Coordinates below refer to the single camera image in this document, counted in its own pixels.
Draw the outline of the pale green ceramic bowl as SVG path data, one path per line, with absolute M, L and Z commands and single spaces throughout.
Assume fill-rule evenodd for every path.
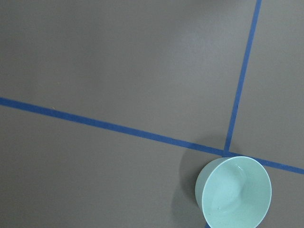
M 256 228 L 270 207 L 272 185 L 255 159 L 218 158 L 200 171 L 195 198 L 211 228 Z

